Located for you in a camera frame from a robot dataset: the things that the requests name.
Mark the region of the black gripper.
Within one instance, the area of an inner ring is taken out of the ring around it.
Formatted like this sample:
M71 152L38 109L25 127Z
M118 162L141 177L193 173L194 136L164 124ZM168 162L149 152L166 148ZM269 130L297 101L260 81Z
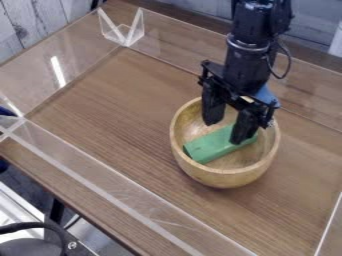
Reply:
M230 142L240 145L250 139L258 128L269 128L273 115L281 107L279 98L268 85L240 89L224 79L225 67L209 60L202 62L204 72L198 84L202 86L202 118L208 126L222 121L226 106L238 111Z

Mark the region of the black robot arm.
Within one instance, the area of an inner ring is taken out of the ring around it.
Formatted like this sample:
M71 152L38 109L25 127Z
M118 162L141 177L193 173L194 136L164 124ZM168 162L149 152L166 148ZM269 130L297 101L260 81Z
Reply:
M268 82L285 77L274 71L274 63L277 54L289 51L281 35L291 30L292 0L233 0L232 16L225 62L202 62L200 85L208 125L222 121L228 107L238 111L230 142L240 145L272 126L281 107Z

